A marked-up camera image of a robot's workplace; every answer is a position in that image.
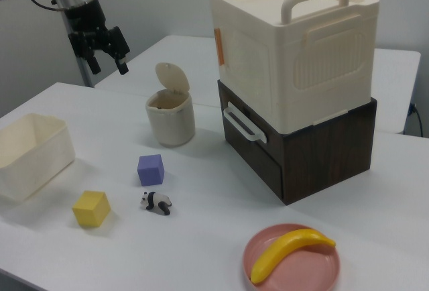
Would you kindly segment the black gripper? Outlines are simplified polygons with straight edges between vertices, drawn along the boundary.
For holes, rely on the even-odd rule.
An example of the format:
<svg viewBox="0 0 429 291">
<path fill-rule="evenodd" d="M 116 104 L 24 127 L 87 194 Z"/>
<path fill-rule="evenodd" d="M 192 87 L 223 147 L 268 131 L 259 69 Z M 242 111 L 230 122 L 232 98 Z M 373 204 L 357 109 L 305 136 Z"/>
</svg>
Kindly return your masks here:
<svg viewBox="0 0 429 291">
<path fill-rule="evenodd" d="M 95 58 L 96 33 L 100 34 L 101 50 L 114 59 L 120 75 L 129 72 L 127 54 L 130 48 L 119 27 L 107 29 L 106 18 L 99 0 L 90 0 L 81 6 L 67 9 L 65 12 L 70 31 L 68 39 L 76 57 L 84 59 L 91 72 L 101 71 Z"/>
</svg>

